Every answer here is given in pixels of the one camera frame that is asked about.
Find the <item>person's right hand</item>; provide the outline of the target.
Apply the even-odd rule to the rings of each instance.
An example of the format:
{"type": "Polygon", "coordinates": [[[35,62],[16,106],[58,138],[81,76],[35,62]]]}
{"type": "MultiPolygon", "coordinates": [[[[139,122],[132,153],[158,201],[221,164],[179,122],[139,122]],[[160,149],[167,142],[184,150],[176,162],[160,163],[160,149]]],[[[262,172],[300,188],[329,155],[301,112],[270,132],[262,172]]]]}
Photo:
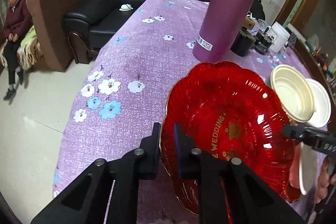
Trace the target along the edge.
{"type": "MultiPolygon", "coordinates": [[[[335,175],[332,177],[329,175],[329,159],[326,156],[323,159],[323,163],[321,165],[321,171],[318,176],[317,186],[315,190],[315,204],[319,204],[322,200],[324,200],[328,194],[328,187],[332,185],[335,186],[335,175]]],[[[335,197],[333,197],[330,202],[327,204],[327,207],[323,209],[322,213],[317,212],[318,215],[323,213],[331,213],[335,214],[335,197]]]]}

